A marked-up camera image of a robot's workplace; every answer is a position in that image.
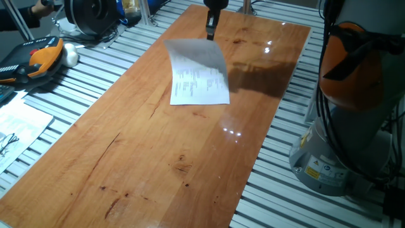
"wooden tabletop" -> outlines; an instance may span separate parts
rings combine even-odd
[[[228,227],[308,27],[223,11],[230,105],[170,106],[166,39],[190,6],[0,201],[12,227]]]

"sheet of paper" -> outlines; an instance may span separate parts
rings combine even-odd
[[[165,41],[173,70],[171,105],[229,104],[227,65],[216,42]]]
[[[6,153],[3,151],[3,155],[0,155],[0,173],[42,134],[52,119],[53,116],[20,101],[10,102],[0,108],[0,145],[12,133],[19,138],[6,147]]]

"metal slotted table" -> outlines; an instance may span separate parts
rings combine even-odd
[[[24,97],[26,104],[54,116],[40,137],[0,174],[0,196],[55,143],[86,110],[189,7],[202,0],[172,0],[154,16],[157,27],[128,28],[107,49],[78,49],[79,64],[62,68],[51,83]],[[237,11],[242,0],[229,2]],[[382,214],[383,193],[365,199],[330,197],[309,190],[291,172],[292,143],[309,124],[305,114],[318,78],[323,21],[318,10],[276,2],[253,5],[258,16],[311,27],[290,84],[263,142],[230,227],[401,227]]]

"black cable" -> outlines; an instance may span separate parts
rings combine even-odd
[[[399,106],[397,105],[396,107],[396,116],[398,117],[399,114]],[[396,123],[396,128],[397,128],[397,145],[398,145],[398,150],[396,150],[394,140],[391,142],[392,150],[394,152],[394,168],[390,169],[390,180],[393,178],[397,177],[399,175],[399,171],[402,167],[402,149],[401,149],[401,137],[402,137],[402,127],[400,123]]]
[[[77,41],[77,42],[109,42],[109,41],[112,41],[117,35],[118,35],[118,29],[114,28],[113,32],[110,35],[108,35],[105,38],[98,39],[98,40],[97,39],[94,39],[94,40],[77,39],[75,37],[66,37],[66,36],[61,36],[59,38],[70,39],[70,40]]]
[[[251,5],[253,5],[254,3],[258,3],[258,2],[266,2],[266,1],[263,1],[263,0],[257,0],[257,1],[253,1],[253,2],[251,2]]]
[[[387,124],[381,127],[382,131],[387,131],[390,134],[392,134],[392,123],[394,122],[394,119],[392,118],[392,112],[389,115],[389,118],[387,120]]]
[[[318,117],[321,117],[321,114],[319,112],[319,99],[318,99],[320,90],[321,87],[319,86],[318,82],[318,84],[316,85],[316,94],[315,94],[316,114],[318,115]]]
[[[325,28],[324,28],[324,33],[323,33],[324,43],[323,43],[322,52],[321,52],[320,67],[321,67],[322,60],[323,60],[323,57],[325,54],[325,50],[326,50],[326,46],[327,46],[327,42],[328,42],[329,31],[330,31],[331,26],[332,26],[332,24],[328,20],[325,20]],[[333,126],[333,122],[331,123],[332,116],[330,114],[330,110],[329,110],[329,106],[328,106],[328,99],[326,97],[324,97],[324,95],[320,89],[317,90],[317,93],[318,93],[318,95],[317,95],[317,98],[318,98],[317,112],[321,116],[321,121],[323,122],[323,127],[324,127],[325,133],[327,135],[328,144],[333,149],[333,152],[335,152],[335,154],[336,154],[337,158],[339,159],[339,161],[341,162],[341,164],[343,164],[343,166],[345,166],[350,171],[362,176],[363,178],[365,178],[366,180],[368,180],[370,182],[373,182],[375,184],[385,184],[383,181],[373,178],[373,177],[369,176],[368,174],[364,173],[363,171],[361,171],[349,159],[349,156],[345,152],[345,149],[344,149],[340,139],[337,137],[335,127]],[[329,132],[328,119],[329,119],[329,123],[330,123],[330,130],[332,132]]]
[[[398,160],[396,160],[396,169],[394,170],[394,177],[398,175],[399,171],[401,170],[402,167],[402,121],[399,120],[399,104],[397,105],[396,108],[396,127],[397,127],[397,156]]]
[[[171,0],[167,0],[167,1],[165,1],[164,3],[161,3],[159,8],[161,8],[162,6],[166,5],[166,4],[169,3],[170,1],[171,1]]]
[[[398,121],[400,118],[402,118],[405,115],[405,111],[403,113],[401,113],[398,117],[396,117],[395,119],[391,120],[391,121]]]
[[[325,17],[323,17],[322,14],[321,14],[321,4],[322,4],[322,0],[319,0],[318,13],[319,13],[319,16],[320,16],[322,19],[325,19]]]

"metal pole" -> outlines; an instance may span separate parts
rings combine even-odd
[[[12,0],[1,0],[4,7],[6,8],[7,12],[10,14],[10,17],[13,19],[18,31],[20,31],[21,36],[23,37],[24,41],[32,41],[34,40],[33,35],[31,34],[30,29],[27,27],[23,17],[21,16],[20,12],[18,11],[17,7],[14,5]]]
[[[252,9],[251,9],[251,0],[244,0],[243,6],[240,9],[238,9],[237,12],[243,13],[246,15],[254,15],[254,13],[252,12]]]
[[[147,0],[139,0],[139,7],[140,7],[140,15],[141,19],[140,22],[143,25],[149,26],[158,26],[153,18],[151,18],[151,12],[149,11],[149,5],[147,4]]]

